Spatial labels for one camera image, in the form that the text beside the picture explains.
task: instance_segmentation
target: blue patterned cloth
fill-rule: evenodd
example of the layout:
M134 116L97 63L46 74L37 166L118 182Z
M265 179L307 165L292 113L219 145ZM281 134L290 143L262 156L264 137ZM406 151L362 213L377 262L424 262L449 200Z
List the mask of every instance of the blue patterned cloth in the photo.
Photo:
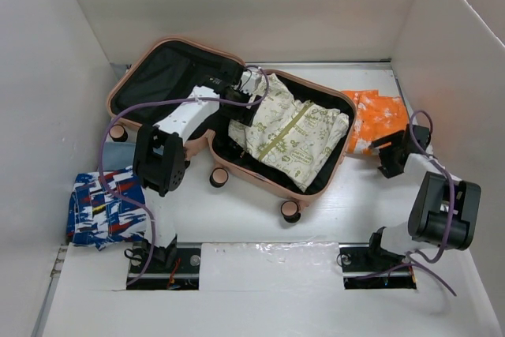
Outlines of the blue patterned cloth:
M121 195L145 204L144 193L132 167L105 173L109 186ZM142 240L146 215L142 208L111 196L98 173L78 174L69 204L67 237L77 246L98 250L115 242Z

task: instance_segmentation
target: white tabletop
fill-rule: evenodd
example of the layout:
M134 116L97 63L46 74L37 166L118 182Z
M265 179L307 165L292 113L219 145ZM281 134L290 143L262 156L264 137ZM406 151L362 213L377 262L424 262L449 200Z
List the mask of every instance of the white tabletop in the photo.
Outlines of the white tabletop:
M388 64L275 68L332 88L398 95ZM377 228L406 221L418 191L407 176L387 180L377 159L348 155L328 191L289 225L282 200L249 183L232 177L212 188L211 166L200 153L177 191L147 194L159 238L176 230L180 242L228 243L204 245L200 290L126 291L125 245L70 247L45 336L501 335L469 252L448 252L433 266L457 298L418 271L416 291L343 289L335 242L366 242Z

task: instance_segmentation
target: suitcase wheel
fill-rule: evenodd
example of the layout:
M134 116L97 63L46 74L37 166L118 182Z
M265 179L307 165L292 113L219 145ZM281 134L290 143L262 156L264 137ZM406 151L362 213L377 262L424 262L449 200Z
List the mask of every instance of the suitcase wheel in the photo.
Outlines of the suitcase wheel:
M296 201L288 200L281 205L282 217L291 224L295 224L300 218L300 206Z
M228 177L228 171L221 167L218 167L212 171L209 182L211 183L212 187L219 189L223 187L226 182L228 182Z

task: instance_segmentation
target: suitcase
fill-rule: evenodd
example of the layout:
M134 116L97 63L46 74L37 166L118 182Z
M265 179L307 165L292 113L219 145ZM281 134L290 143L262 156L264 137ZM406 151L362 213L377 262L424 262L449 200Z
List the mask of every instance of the suitcase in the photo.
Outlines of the suitcase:
M239 57L206 47L180 37L168 37L150 48L119 81L107 97L107 110L116 114L138 103L185 98L191 94L196 78L212 75L239 85L245 62ZM343 93L320 86L278 70L276 74L295 99L312 100L325 108L338 108L349 116L349 128L330 154L312 184L303 193L282 171L255 160L228 137L230 120L218 113L203 122L185 143L186 160L209 148L215 161L210 174L214 187L223 187L231 173L285 199L280 206L284 219L296 223L301 211L319 198L330 184L342 162L354 129L356 106ZM120 122L138 129L143 124L154 125L168 116L177 105L144 108L127 114Z

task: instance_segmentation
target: orange cloth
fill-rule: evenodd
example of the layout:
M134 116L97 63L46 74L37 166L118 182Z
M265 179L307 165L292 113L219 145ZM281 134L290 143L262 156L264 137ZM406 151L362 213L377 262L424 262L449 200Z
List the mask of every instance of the orange cloth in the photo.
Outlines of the orange cloth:
M409 123L402 98L379 96L378 90L343 91L356 104L357 115L348 153L371 155L370 143L399 130Z

